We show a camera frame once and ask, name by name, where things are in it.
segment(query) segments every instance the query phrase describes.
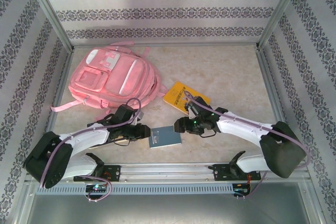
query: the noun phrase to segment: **marble floor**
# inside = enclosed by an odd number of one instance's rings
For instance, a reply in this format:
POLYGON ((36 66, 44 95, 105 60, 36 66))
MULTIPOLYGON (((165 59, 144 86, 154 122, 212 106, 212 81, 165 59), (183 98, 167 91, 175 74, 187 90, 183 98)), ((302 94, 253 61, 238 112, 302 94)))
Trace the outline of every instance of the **marble floor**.
MULTIPOLYGON (((89 50, 75 50, 68 81, 89 50)), ((144 48, 134 48, 137 50, 142 52, 144 48)), ((153 47, 148 59, 156 65, 168 89, 181 81, 210 97, 213 108, 220 106, 254 121, 275 122, 253 46, 153 47)), ((61 104, 74 100, 67 86, 61 104)), ((151 128, 173 125, 184 116, 162 98, 156 98, 143 112, 141 122, 151 128)), ((82 129, 101 113, 82 104, 59 112, 54 132, 82 129)), ((86 152, 96 154, 105 163, 189 163, 227 162, 239 151, 259 151, 246 140, 228 134, 201 138, 184 133, 181 137, 182 144, 174 146, 150 149, 146 138, 128 147, 109 144, 86 152)))

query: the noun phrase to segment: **patterned wallpaper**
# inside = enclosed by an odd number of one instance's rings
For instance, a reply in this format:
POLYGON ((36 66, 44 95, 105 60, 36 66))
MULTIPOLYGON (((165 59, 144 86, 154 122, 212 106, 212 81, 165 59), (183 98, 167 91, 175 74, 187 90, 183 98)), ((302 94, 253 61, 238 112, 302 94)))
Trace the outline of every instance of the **patterned wallpaper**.
POLYGON ((74 45, 257 42, 279 0, 50 0, 74 45))
POLYGON ((68 53, 37 0, 0 0, 0 26, 0 223, 11 223, 68 53))
POLYGON ((291 0, 264 48, 287 122, 312 154, 327 223, 336 222, 336 0, 291 0))

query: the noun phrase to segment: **passport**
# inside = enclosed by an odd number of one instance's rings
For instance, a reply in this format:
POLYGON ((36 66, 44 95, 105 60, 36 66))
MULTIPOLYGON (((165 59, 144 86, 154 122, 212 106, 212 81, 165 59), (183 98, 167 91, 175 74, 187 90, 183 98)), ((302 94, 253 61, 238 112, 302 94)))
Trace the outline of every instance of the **passport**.
POLYGON ((182 144, 181 135, 174 131, 174 126, 153 128, 149 137, 149 147, 157 148, 175 144, 182 144))

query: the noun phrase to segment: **pink strap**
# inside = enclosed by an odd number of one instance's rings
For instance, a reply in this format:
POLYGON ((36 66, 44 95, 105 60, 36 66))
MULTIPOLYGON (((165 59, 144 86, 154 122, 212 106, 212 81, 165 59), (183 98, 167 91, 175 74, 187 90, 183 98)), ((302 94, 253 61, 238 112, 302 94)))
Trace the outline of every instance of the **pink strap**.
POLYGON ((158 91, 158 97, 164 97, 165 94, 167 94, 168 92, 168 89, 164 86, 164 85, 161 85, 160 87, 160 90, 158 91))
POLYGON ((119 47, 119 46, 107 46, 105 47, 107 49, 110 49, 110 50, 114 50, 114 51, 119 51, 119 52, 125 52, 126 54, 130 54, 132 52, 132 49, 130 48, 127 48, 127 47, 119 47))
POLYGON ((122 41, 110 44, 110 46, 127 46, 127 45, 134 45, 134 41, 122 41))
POLYGON ((145 51, 142 53, 141 58, 145 59, 147 55, 149 54, 149 51, 151 50, 150 47, 146 47, 145 51))
POLYGON ((68 102, 68 103, 66 103, 62 106, 58 106, 58 107, 51 106, 51 110, 54 111, 54 112, 59 112, 59 111, 66 110, 66 109, 68 109, 72 106, 79 105, 81 103, 83 103, 83 102, 76 100, 76 101, 73 101, 73 102, 68 102))

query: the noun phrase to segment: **white robotic arm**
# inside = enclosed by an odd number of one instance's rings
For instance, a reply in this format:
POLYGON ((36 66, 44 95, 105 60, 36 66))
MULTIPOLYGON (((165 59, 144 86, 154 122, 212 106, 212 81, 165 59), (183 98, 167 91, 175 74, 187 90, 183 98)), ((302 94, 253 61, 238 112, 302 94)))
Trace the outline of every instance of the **white robotic arm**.
POLYGON ((213 130, 236 135, 260 148, 261 153, 240 152, 234 157, 234 162, 230 162, 230 170, 234 175, 270 170, 279 177, 288 178, 306 156, 306 151, 301 146, 287 139, 291 138, 299 143, 294 132, 284 122, 265 124, 237 116, 223 108, 214 111, 201 97, 188 102, 185 108, 190 117, 180 118, 175 122, 176 132, 202 135, 204 130, 213 130))
MULTIPOLYGON (((259 123, 252 120, 237 116, 232 112, 226 112, 225 114, 232 116, 233 118, 240 118, 249 122, 260 125, 260 129, 256 129, 247 124, 243 124, 237 120, 230 120, 221 116, 217 122, 217 127, 222 133, 232 134, 239 136, 255 145, 260 147, 260 140, 263 135, 267 135, 268 131, 261 129, 261 127, 272 128, 271 124, 259 123)), ((251 154, 244 153, 237 161, 237 165, 244 173, 250 173, 256 170, 270 170, 267 166, 266 160, 263 154, 251 154)))
POLYGON ((117 142, 119 137, 129 141, 149 137, 151 135, 150 128, 137 123, 142 114, 137 113, 138 116, 133 118, 134 114, 135 111, 131 107, 123 104, 115 114, 110 114, 104 119, 88 125, 85 130, 60 135, 47 132, 28 155, 24 162, 24 168, 40 182, 51 153, 63 140, 72 136, 66 143, 60 145, 51 160, 44 179, 44 187, 50 188, 61 179, 68 177, 81 175, 100 177, 104 162, 92 153, 83 154, 82 152, 90 147, 117 142), (123 124, 126 121, 131 121, 131 119, 132 124, 123 124), (117 124, 122 124, 122 126, 109 127, 117 124))

